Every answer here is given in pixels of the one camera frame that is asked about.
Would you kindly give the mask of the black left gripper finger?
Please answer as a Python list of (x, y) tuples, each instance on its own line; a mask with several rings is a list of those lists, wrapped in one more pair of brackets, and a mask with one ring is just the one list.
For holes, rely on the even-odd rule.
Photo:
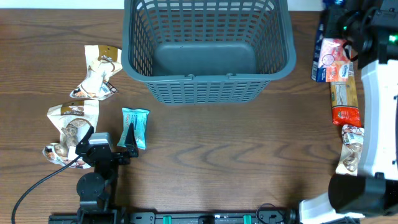
[(93, 133), (94, 133), (94, 127), (90, 126), (90, 128), (87, 131), (87, 133), (81, 139), (80, 146), (89, 145), (89, 140), (90, 140), (90, 137), (91, 137), (91, 135)]
[(135, 151), (137, 149), (137, 144), (134, 135), (134, 125), (132, 123), (128, 127), (128, 131), (124, 141), (124, 146), (128, 151)]

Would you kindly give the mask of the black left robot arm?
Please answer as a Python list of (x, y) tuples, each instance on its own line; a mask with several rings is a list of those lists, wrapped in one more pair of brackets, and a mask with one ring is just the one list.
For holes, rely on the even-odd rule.
[(128, 127), (124, 150), (114, 152), (109, 133), (95, 133), (90, 127), (76, 146), (76, 154), (94, 168), (77, 183), (80, 208), (84, 212), (108, 212), (114, 203), (119, 166), (129, 165), (138, 156), (134, 126)]

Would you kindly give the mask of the tissue multipack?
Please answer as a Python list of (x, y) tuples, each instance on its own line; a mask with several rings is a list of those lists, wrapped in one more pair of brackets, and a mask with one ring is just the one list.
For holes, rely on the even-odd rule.
[(343, 47), (343, 39), (325, 37), (327, 13), (323, 12), (315, 35), (311, 79), (318, 83), (346, 82), (353, 72), (347, 57), (351, 47)]

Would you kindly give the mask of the spaghetti packet orange ends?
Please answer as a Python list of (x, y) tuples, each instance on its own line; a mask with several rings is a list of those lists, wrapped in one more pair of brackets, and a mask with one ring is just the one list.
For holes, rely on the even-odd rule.
[(337, 126), (361, 127), (353, 65), (349, 64), (345, 82), (330, 83), (332, 123)]

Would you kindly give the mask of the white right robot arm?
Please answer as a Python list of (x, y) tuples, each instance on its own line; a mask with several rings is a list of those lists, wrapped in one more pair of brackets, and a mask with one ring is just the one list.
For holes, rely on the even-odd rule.
[(357, 55), (364, 88), (364, 145), (356, 175), (335, 174), (328, 192), (300, 203), (297, 223), (358, 223), (397, 214), (397, 1), (328, 8), (327, 37)]

